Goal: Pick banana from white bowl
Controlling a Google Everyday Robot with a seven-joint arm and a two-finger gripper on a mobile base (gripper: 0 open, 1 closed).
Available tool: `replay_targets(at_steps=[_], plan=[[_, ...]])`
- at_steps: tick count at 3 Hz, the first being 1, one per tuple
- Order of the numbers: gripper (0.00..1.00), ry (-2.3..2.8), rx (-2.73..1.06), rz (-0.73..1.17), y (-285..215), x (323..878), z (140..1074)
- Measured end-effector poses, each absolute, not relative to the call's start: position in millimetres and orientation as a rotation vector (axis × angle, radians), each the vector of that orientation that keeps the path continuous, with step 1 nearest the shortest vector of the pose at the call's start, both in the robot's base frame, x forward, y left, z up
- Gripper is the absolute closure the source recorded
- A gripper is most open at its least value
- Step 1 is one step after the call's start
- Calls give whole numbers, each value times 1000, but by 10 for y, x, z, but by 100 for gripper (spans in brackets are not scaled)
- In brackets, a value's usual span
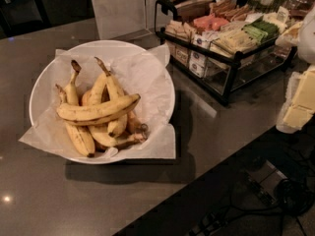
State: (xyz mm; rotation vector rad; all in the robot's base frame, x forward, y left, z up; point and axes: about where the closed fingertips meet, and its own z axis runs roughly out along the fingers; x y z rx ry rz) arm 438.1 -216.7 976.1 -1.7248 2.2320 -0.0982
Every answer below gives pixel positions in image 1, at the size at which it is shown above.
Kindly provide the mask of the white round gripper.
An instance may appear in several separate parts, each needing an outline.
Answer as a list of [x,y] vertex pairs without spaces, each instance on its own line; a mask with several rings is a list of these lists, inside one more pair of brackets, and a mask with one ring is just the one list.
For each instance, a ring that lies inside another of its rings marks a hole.
[[[306,15],[298,34],[298,56],[315,64],[315,7]],[[285,102],[276,128],[287,134],[300,131],[315,114],[315,66],[302,74],[293,72],[288,80]]]

